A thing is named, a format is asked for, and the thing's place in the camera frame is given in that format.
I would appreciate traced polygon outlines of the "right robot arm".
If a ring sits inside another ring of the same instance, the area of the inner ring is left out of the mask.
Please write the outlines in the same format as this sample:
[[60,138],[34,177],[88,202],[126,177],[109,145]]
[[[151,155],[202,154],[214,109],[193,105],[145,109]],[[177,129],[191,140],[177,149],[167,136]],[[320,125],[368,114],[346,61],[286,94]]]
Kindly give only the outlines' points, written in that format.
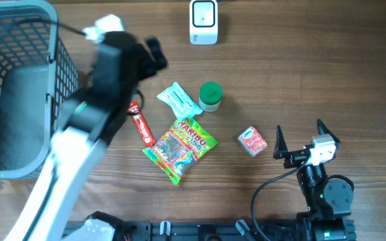
[[277,127],[274,159],[283,159],[286,169],[294,168],[307,212],[296,215],[297,240],[357,239],[351,215],[354,183],[343,175],[328,175],[324,164],[336,158],[340,140],[317,120],[318,135],[309,145],[289,151],[281,127]]

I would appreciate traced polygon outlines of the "Haribo gummy worms bag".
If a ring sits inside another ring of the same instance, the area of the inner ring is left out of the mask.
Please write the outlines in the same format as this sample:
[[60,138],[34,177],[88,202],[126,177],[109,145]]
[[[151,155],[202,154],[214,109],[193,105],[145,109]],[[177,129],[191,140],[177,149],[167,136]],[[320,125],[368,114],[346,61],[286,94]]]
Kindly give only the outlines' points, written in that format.
[[217,140],[193,118],[175,120],[171,127],[144,154],[163,170],[173,184],[208,151]]

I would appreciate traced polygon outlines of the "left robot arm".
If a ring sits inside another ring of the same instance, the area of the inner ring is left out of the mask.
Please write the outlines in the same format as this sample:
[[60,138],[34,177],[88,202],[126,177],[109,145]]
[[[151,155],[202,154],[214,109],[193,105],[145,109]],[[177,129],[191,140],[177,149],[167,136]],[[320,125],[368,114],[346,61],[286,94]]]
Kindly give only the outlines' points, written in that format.
[[89,175],[123,126],[142,80],[168,65],[159,40],[104,34],[90,85],[73,92],[56,119],[43,169],[7,240],[60,240]]

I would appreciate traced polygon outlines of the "light teal tissue pack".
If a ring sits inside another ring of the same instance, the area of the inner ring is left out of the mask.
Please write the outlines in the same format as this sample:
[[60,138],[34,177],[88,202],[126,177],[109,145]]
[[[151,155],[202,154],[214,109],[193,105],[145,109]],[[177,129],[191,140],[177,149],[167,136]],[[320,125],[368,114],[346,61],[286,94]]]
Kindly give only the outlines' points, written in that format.
[[170,87],[158,94],[157,98],[172,108],[174,115],[179,121],[203,113],[203,110],[177,82],[174,82]]

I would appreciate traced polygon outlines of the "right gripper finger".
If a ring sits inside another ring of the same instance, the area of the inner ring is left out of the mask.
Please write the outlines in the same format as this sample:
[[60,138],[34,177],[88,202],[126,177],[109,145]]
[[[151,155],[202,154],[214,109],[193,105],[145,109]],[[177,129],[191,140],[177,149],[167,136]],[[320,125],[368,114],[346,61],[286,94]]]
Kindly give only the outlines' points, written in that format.
[[276,142],[275,142],[275,148],[273,152],[273,158],[274,159],[285,159],[288,157],[289,151],[287,149],[287,145],[283,136],[283,131],[281,129],[280,125],[277,125],[276,130]]
[[335,142],[335,145],[336,146],[339,146],[340,145],[340,139],[334,135],[327,127],[326,125],[322,122],[322,120],[319,118],[317,120],[317,127],[318,127],[318,134],[319,135],[330,135],[334,142]]

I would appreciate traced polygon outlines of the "red snack stick packet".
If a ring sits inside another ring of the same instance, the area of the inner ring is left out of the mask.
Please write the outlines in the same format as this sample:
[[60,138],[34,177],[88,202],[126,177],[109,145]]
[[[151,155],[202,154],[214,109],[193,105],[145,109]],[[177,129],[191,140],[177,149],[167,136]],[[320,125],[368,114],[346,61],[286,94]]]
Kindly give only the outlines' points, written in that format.
[[139,103],[133,100],[128,108],[129,114],[132,115],[135,126],[141,135],[141,138],[146,147],[152,147],[155,145],[155,139],[149,129],[149,126],[144,118],[143,114],[139,109]]

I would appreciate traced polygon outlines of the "green lid plastic jar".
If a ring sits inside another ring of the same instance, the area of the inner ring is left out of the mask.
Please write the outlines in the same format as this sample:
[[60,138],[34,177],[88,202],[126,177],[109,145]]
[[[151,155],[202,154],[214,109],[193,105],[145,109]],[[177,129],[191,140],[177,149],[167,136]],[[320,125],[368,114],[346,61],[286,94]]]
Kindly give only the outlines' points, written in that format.
[[222,100],[222,87],[216,82],[206,82],[200,87],[199,104],[206,112],[216,111]]

